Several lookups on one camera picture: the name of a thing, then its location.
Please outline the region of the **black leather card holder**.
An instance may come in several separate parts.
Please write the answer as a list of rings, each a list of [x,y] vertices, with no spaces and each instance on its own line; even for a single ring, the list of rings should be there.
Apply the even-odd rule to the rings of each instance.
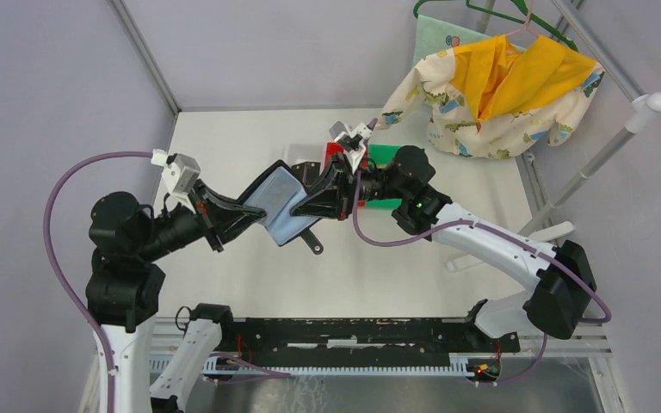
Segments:
[[[282,247],[300,238],[313,254],[320,255],[324,246],[310,230],[319,218],[291,214],[306,195],[303,182],[283,160],[277,160],[239,195],[238,202],[245,207],[261,208],[266,213],[258,223],[277,246]]]

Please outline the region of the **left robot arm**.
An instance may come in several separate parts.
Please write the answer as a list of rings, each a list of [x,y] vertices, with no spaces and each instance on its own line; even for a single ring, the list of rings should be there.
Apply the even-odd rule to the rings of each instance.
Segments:
[[[150,381],[150,348],[166,274],[157,260],[205,239],[212,250],[266,217],[256,206],[217,194],[197,181],[184,202],[156,212],[128,192],[101,198],[91,211],[95,245],[86,287],[96,323],[101,412],[183,412],[202,364],[236,339],[227,305],[198,305],[189,330],[157,382]]]

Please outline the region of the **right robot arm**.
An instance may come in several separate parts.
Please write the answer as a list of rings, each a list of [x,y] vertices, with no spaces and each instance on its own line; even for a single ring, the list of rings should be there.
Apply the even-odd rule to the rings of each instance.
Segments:
[[[318,219],[354,219],[359,202],[399,200],[392,211],[406,239],[377,241],[366,236],[358,223],[358,236],[370,245],[391,248],[426,240],[453,247],[496,268],[523,290],[497,300],[485,300],[464,325],[464,343],[474,351],[488,349],[507,333],[537,329],[567,340],[580,323],[591,323],[584,313],[590,303],[602,310],[598,323],[611,312],[596,294],[596,282],[584,248],[572,241],[560,246],[535,241],[485,221],[430,185],[436,171],[424,149],[405,145],[383,168],[370,163],[353,170],[343,154],[331,156],[329,165],[293,206],[293,216]]]

